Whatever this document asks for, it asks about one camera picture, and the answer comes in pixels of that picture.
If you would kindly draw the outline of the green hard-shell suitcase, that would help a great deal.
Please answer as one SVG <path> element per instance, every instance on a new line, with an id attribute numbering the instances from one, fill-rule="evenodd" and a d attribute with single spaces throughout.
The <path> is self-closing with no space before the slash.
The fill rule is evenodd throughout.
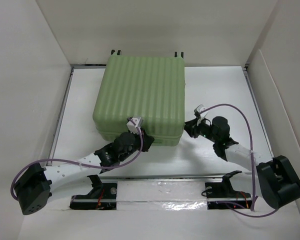
<path id="1" fill-rule="evenodd" d="M 179 144 L 185 125 L 185 61 L 182 56 L 108 58 L 92 113 L 101 137 L 112 142 L 141 117 L 154 145 Z"/>

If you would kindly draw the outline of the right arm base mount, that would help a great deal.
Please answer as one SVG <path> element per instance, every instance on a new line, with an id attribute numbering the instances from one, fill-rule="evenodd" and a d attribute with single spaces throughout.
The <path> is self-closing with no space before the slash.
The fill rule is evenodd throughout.
<path id="1" fill-rule="evenodd" d="M 207 199 L 208 210 L 251 208 L 251 195 L 243 191 L 236 191 L 231 185 L 230 178 L 239 173 L 242 172 L 232 171 L 225 174 L 221 182 L 208 181 L 205 183 L 205 190 L 201 192 L 201 195 Z"/>

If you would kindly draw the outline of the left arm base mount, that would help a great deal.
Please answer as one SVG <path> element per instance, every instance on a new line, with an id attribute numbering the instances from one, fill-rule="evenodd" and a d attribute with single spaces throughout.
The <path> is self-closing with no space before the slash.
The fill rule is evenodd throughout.
<path id="1" fill-rule="evenodd" d="M 117 182 L 102 182 L 98 175 L 90 175 L 92 189 L 87 194 L 73 195 L 70 200 L 71 210 L 116 210 Z"/>

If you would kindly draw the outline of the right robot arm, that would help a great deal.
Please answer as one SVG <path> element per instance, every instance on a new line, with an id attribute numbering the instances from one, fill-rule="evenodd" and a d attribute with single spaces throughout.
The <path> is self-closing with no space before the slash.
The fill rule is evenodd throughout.
<path id="1" fill-rule="evenodd" d="M 185 123 L 184 130 L 192 138 L 210 140 L 219 158 L 248 171 L 236 170 L 224 175 L 221 191 L 225 196 L 232 197 L 242 191 L 261 197 L 275 210 L 300 199 L 300 178 L 290 160 L 283 155 L 266 158 L 242 146 L 231 138 L 226 118 L 217 116 L 210 123 L 195 118 Z"/>

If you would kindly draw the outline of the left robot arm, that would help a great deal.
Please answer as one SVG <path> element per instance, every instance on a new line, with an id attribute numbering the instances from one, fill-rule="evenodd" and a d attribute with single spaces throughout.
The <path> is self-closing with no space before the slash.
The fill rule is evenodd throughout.
<path id="1" fill-rule="evenodd" d="M 11 196 L 27 216 L 58 199 L 59 189 L 64 185 L 88 177 L 91 181 L 85 184 L 84 192 L 90 198 L 97 198 L 103 188 L 98 175 L 130 164 L 127 160 L 130 156 L 133 162 L 142 152 L 147 152 L 154 141 L 153 136 L 139 128 L 136 133 L 121 133 L 113 142 L 77 161 L 58 159 L 58 165 L 41 166 L 42 160 L 36 160 L 14 177 Z"/>

